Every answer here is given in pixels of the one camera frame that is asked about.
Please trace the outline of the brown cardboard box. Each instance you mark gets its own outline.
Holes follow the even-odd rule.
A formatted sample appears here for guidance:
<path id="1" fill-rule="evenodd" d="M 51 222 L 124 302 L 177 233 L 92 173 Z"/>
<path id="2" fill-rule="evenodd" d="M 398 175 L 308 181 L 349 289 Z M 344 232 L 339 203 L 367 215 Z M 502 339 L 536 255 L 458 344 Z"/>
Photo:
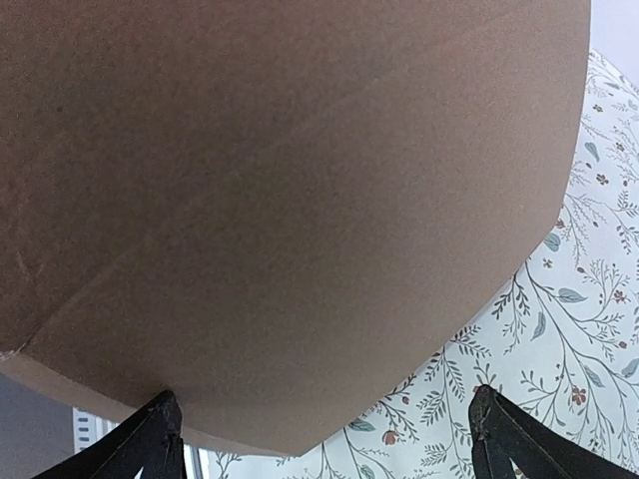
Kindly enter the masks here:
<path id="1" fill-rule="evenodd" d="M 587 1 L 5 1 L 1 370 L 301 455 L 554 227 Z"/>

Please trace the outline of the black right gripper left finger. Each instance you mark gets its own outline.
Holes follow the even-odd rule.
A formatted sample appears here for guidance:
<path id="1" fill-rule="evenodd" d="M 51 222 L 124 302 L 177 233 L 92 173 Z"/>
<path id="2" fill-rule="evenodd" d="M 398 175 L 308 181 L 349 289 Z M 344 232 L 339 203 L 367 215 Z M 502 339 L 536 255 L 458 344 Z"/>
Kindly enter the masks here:
<path id="1" fill-rule="evenodd" d="M 182 411 L 165 390 L 101 440 L 37 479 L 179 479 L 186 476 Z"/>

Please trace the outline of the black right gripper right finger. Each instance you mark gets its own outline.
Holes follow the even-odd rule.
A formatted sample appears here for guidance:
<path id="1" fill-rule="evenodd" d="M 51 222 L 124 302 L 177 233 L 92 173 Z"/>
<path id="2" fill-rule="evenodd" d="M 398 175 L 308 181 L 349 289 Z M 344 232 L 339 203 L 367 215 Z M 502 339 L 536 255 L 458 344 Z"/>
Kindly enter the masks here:
<path id="1" fill-rule="evenodd" d="M 477 478 L 635 478 L 632 473 L 556 434 L 489 385 L 469 405 L 472 465 Z"/>

